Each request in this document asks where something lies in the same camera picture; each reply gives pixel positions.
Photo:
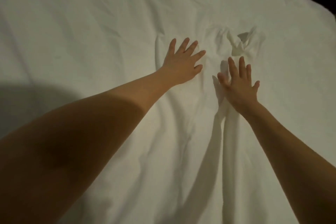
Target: wrinkled fabric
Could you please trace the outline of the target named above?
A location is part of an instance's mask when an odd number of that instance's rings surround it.
[[[243,55],[259,101],[336,164],[336,24],[310,0],[0,0],[1,135],[156,71],[169,42],[207,50],[61,223],[297,223],[216,79]]]

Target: white duvet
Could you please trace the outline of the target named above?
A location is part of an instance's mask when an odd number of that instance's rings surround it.
[[[0,0],[1,135],[158,69],[174,37],[207,54],[149,111],[62,223],[296,223],[213,77],[252,64],[259,101],[336,165],[336,24],[310,0]]]

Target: hand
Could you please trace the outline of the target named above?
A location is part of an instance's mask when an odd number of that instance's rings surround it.
[[[200,73],[203,68],[202,65],[195,66],[195,63],[204,56],[205,51],[200,51],[191,56],[198,42],[193,42],[189,48],[186,49],[188,42],[189,38],[186,38],[175,53],[176,39],[173,39],[170,42],[165,61],[163,62],[161,69],[165,71],[166,76],[169,77],[173,86],[191,80]]]
[[[217,77],[230,104],[237,112],[245,115],[254,105],[258,104],[257,91],[260,81],[252,86],[251,65],[245,66],[244,57],[239,59],[239,71],[231,57],[229,57],[228,62],[231,82],[222,73],[218,73]]]

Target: crumpled sheet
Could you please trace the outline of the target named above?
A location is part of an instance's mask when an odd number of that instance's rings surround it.
[[[1,135],[157,70],[174,37],[207,54],[60,223],[297,223],[214,76],[243,55],[259,101],[336,164],[336,25],[310,0],[0,0]]]

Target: finger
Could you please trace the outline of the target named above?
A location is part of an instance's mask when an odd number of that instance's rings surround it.
[[[184,39],[184,41],[182,42],[180,48],[177,50],[176,53],[183,53],[186,50],[186,48],[187,48],[189,40],[190,39],[188,37],[186,39]]]
[[[195,41],[193,42],[189,47],[188,49],[185,51],[186,54],[188,54],[189,56],[191,56],[191,54],[194,52],[195,48],[197,47],[198,45],[198,42]]]
[[[252,87],[252,89],[254,89],[255,93],[258,92],[259,86],[260,86],[260,81],[256,81],[255,84],[254,84],[254,86]]]
[[[220,84],[225,87],[225,88],[229,88],[230,87],[230,83],[228,78],[223,74],[223,73],[218,73],[217,74],[217,78],[218,81],[220,82]]]
[[[199,74],[203,69],[203,65],[197,65],[194,67],[194,72],[195,72],[195,75],[196,74]]]
[[[248,80],[248,82],[250,83],[250,86],[252,86],[251,73],[252,73],[251,65],[248,64],[248,65],[246,66],[246,76],[247,76],[247,80]]]
[[[195,55],[192,55],[191,58],[193,59],[193,62],[197,62],[199,61],[204,55],[205,55],[206,51],[203,50],[203,51],[200,51],[200,52],[197,52]]]
[[[173,40],[171,40],[171,42],[169,44],[167,56],[174,55],[174,53],[175,53],[175,44],[176,44],[176,38],[174,38]]]
[[[239,58],[239,76],[242,79],[246,79],[246,66],[243,56]]]
[[[233,61],[233,59],[231,57],[229,57],[227,59],[228,63],[229,63],[229,71],[230,71],[230,75],[231,75],[231,78],[236,78],[239,76],[239,73],[238,73],[238,69],[235,65],[235,62]]]

